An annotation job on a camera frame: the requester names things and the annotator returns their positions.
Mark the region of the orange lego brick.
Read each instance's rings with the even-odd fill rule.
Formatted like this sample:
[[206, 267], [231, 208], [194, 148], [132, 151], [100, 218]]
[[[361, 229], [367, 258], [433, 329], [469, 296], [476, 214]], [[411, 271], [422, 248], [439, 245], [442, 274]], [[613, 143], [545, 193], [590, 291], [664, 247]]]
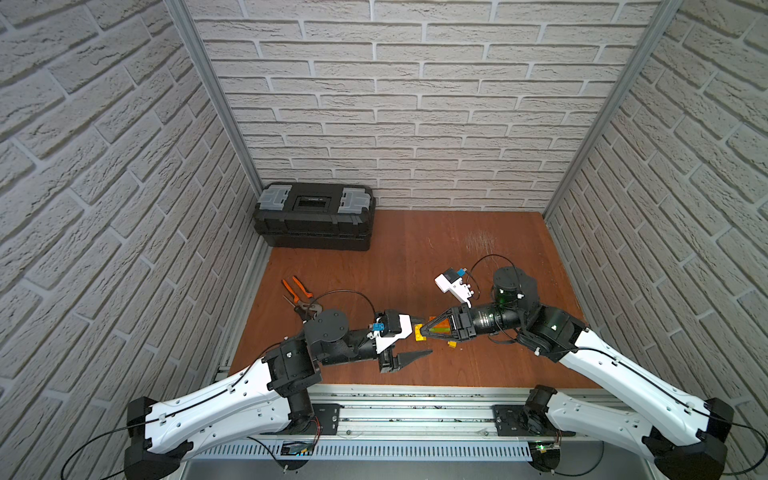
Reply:
[[434, 335], [451, 335], [452, 328], [451, 322], [448, 319], [437, 322], [431, 321], [428, 325], [427, 332]]

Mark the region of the yellow lego brick front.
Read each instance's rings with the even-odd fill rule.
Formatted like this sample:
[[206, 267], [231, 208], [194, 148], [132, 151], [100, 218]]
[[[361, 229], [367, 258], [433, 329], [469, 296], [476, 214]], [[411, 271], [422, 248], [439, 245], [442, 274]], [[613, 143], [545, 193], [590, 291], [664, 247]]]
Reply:
[[422, 324], [416, 324], [413, 326], [414, 337], [417, 342], [423, 342], [427, 340], [427, 338], [422, 334], [422, 327]]

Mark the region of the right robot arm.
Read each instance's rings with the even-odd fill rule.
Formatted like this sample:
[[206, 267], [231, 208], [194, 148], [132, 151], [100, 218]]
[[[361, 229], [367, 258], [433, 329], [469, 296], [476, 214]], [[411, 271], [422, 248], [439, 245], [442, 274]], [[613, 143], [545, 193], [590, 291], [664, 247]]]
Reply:
[[423, 337], [464, 342], [513, 332], [510, 344], [580, 373], [628, 407], [603, 407], [539, 385], [519, 414], [524, 429], [596, 438], [652, 461], [668, 479], [718, 479], [724, 474], [734, 416], [727, 402], [703, 400], [640, 367], [584, 321], [542, 304], [536, 281], [515, 266], [494, 273], [491, 300], [484, 305], [473, 301], [465, 274], [448, 269], [436, 277], [438, 288], [460, 304], [424, 324]]

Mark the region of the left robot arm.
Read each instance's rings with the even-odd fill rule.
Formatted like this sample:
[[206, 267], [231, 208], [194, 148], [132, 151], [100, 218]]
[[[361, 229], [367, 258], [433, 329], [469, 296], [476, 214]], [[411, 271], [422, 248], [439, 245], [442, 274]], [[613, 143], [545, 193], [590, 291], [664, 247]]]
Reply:
[[395, 310], [380, 313], [369, 329], [352, 330], [343, 312], [328, 309], [223, 380], [176, 399], [132, 400], [125, 477], [162, 479], [214, 446], [250, 434], [302, 432], [315, 419], [308, 389], [321, 382], [322, 367], [375, 360], [381, 372], [397, 372], [428, 354], [395, 354], [395, 343], [412, 332], [411, 318]]

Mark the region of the black plastic toolbox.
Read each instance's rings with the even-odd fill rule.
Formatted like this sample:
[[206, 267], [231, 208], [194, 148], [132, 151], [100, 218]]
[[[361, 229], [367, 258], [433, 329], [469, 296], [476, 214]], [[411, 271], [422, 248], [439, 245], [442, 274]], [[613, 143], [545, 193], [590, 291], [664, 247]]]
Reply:
[[255, 230], [271, 247], [367, 251], [375, 208], [364, 185], [273, 182], [257, 201]]

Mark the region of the orange handled pliers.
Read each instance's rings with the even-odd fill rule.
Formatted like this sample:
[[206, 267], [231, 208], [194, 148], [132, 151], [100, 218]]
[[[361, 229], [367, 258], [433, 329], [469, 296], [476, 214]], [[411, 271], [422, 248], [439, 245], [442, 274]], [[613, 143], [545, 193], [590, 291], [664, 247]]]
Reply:
[[295, 275], [283, 278], [281, 284], [287, 292], [284, 298], [293, 306], [308, 306], [314, 300], [314, 294]]

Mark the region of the yellow handled screwdriver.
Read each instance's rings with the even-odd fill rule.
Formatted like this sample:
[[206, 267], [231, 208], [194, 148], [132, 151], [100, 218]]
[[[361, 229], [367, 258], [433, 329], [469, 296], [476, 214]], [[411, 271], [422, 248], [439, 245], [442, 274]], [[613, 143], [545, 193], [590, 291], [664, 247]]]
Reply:
[[303, 322], [314, 319], [323, 310], [320, 304], [310, 304], [301, 300], [293, 300], [287, 296], [283, 298], [293, 307], [294, 312], [300, 317]]

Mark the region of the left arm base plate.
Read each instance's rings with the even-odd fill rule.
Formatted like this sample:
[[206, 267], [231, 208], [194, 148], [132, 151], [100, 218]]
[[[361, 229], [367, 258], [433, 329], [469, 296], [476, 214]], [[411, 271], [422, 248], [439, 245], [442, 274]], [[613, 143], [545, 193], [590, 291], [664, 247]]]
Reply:
[[303, 425], [289, 425], [277, 432], [268, 432], [268, 435], [299, 435], [311, 436], [317, 432], [321, 436], [335, 436], [338, 432], [342, 405], [338, 403], [313, 403], [314, 416]]

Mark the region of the aluminium rail frame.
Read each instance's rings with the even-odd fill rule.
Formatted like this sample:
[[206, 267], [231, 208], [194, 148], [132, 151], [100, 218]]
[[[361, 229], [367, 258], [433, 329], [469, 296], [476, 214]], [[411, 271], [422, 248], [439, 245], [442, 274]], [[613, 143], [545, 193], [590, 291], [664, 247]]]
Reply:
[[[562, 391], [595, 405], [626, 410], [599, 389]], [[497, 435], [491, 407], [524, 405], [522, 388], [417, 387], [395, 385], [316, 385], [313, 403], [342, 405], [335, 436], [250, 434], [214, 446], [205, 459], [275, 460], [297, 469], [310, 460], [527, 462], [545, 473], [556, 470], [565, 437]]]

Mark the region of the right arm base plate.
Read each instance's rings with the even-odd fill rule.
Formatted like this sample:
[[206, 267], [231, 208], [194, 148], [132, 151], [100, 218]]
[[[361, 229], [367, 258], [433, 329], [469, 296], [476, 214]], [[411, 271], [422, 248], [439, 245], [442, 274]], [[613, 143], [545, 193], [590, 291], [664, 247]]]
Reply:
[[573, 437], [575, 432], [558, 430], [547, 417], [546, 406], [497, 404], [491, 407], [499, 437]]

